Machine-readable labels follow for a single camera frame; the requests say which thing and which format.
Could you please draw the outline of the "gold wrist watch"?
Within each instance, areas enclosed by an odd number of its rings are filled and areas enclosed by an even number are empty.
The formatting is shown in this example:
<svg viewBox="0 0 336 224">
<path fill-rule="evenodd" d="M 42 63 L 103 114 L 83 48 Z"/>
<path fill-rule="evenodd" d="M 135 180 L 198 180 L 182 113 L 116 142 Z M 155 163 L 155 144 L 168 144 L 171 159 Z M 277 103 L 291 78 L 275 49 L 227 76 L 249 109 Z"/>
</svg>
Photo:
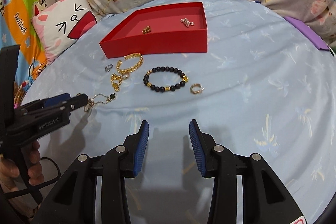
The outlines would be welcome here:
<svg viewBox="0 0 336 224">
<path fill-rule="evenodd" d="M 151 26 L 146 26 L 143 30 L 142 30 L 143 34 L 149 34 L 151 33 Z"/>
</svg>

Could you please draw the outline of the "gold hoop earring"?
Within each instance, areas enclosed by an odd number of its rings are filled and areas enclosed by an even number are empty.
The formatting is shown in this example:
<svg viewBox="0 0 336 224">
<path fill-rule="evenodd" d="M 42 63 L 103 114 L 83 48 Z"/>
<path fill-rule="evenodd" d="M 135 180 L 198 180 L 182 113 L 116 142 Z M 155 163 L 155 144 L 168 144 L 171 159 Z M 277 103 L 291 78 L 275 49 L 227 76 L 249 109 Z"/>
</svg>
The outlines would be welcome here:
<svg viewBox="0 0 336 224">
<path fill-rule="evenodd" d="M 201 94 L 204 90 L 205 90 L 205 87 L 203 87 L 199 83 L 195 83 L 190 86 L 190 93 L 194 95 Z"/>
</svg>

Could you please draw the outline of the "red jewelry box tray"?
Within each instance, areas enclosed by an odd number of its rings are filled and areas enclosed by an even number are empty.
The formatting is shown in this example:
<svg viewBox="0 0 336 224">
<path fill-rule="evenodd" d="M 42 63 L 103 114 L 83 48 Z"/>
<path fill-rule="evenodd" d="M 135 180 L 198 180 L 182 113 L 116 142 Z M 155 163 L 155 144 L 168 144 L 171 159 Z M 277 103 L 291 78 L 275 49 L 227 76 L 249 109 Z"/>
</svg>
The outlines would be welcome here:
<svg viewBox="0 0 336 224">
<path fill-rule="evenodd" d="M 146 26 L 151 26 L 151 33 L 142 33 Z M 100 47 L 109 59 L 131 53 L 206 53 L 203 4 L 184 2 L 136 10 L 100 41 Z"/>
</svg>

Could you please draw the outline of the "pink cat face pillow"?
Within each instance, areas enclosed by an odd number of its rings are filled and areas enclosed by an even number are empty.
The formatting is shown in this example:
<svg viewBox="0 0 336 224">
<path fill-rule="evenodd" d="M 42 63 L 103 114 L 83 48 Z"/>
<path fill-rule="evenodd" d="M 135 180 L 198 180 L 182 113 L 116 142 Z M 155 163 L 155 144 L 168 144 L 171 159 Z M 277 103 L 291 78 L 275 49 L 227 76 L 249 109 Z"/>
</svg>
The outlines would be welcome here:
<svg viewBox="0 0 336 224">
<path fill-rule="evenodd" d="M 34 16 L 32 24 L 50 65 L 97 24 L 97 19 L 87 0 L 60 0 Z"/>
</svg>

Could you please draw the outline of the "colourful cartoon blanket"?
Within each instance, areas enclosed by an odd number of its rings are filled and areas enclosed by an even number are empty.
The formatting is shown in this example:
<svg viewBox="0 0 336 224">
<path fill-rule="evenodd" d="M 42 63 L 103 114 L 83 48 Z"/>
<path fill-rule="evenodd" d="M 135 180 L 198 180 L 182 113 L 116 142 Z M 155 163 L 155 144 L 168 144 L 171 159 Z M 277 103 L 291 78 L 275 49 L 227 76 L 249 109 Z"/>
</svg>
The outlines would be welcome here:
<svg viewBox="0 0 336 224">
<path fill-rule="evenodd" d="M 45 0 L 1 0 L 1 48 L 20 46 L 14 82 L 14 103 L 47 66 L 47 58 L 31 19 L 46 8 Z"/>
</svg>

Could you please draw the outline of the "light blue palm bedsheet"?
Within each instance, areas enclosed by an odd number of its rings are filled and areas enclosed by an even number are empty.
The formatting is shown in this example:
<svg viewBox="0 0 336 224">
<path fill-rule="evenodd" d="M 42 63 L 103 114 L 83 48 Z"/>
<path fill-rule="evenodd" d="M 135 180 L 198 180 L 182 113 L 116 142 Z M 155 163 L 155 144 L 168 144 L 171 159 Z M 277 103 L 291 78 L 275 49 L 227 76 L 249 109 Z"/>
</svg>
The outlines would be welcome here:
<svg viewBox="0 0 336 224">
<path fill-rule="evenodd" d="M 131 221 L 206 223 L 213 181 L 195 164 L 195 119 L 233 153 L 259 153 L 314 223 L 335 193 L 335 57 L 258 3 L 190 1 L 205 8 L 207 53 L 146 55 L 113 102 L 74 111 L 40 140 L 45 178 L 80 154 L 105 154 L 147 121 L 142 171 L 126 181 Z M 190 93 L 195 83 L 201 94 Z"/>
</svg>

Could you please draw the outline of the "purple notebook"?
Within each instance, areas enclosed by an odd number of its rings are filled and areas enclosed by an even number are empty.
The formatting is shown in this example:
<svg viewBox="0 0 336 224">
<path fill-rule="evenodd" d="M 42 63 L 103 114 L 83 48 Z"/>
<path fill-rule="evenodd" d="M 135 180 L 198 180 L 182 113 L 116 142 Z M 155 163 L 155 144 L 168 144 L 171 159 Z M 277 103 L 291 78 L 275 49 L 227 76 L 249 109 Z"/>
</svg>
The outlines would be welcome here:
<svg viewBox="0 0 336 224">
<path fill-rule="evenodd" d="M 290 16 L 285 16 L 284 19 L 298 29 L 299 32 L 301 32 L 318 50 L 331 51 L 331 48 L 327 43 L 304 22 Z"/>
</svg>

